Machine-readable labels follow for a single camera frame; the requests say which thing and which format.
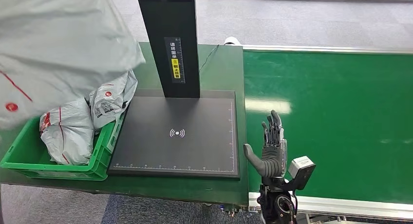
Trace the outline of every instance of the gray plastic bag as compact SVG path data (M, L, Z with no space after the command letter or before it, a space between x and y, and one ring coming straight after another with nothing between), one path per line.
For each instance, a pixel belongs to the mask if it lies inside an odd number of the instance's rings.
M135 93L138 80L133 71L100 86L90 93L90 105L95 130L104 125L118 121L126 110Z
M145 60L112 0L0 0L0 129Z
M88 164L93 137L90 109L83 97L54 108L40 118L40 138L51 161L59 164Z

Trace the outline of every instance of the white bag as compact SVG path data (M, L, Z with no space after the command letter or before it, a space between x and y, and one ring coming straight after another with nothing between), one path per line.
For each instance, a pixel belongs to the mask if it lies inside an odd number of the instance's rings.
M88 164L93 136L90 109L83 97L54 108L40 118L40 138L51 161L59 164Z
M117 121L126 110L138 80L133 71L100 86L95 92L90 93L90 105L95 130L100 130L104 125Z
M0 0L0 129L144 63L112 0Z

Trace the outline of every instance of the robotic thumb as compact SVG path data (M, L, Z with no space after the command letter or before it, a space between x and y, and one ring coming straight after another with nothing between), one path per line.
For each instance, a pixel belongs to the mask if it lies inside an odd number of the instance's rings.
M244 144L244 154L258 174L265 176L265 162L258 158L249 144Z

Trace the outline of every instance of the gray carpet floor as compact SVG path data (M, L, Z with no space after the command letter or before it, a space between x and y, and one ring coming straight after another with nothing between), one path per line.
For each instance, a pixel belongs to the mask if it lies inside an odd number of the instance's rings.
M148 41L136 0L114 0L138 41ZM413 49L413 3L197 0L198 42ZM1 185L5 224L258 223L216 205Z

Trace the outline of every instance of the black pad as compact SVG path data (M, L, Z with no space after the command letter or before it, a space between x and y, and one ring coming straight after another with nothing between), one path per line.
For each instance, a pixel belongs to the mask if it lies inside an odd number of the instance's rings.
M239 178L235 92L165 98L137 90L109 174Z

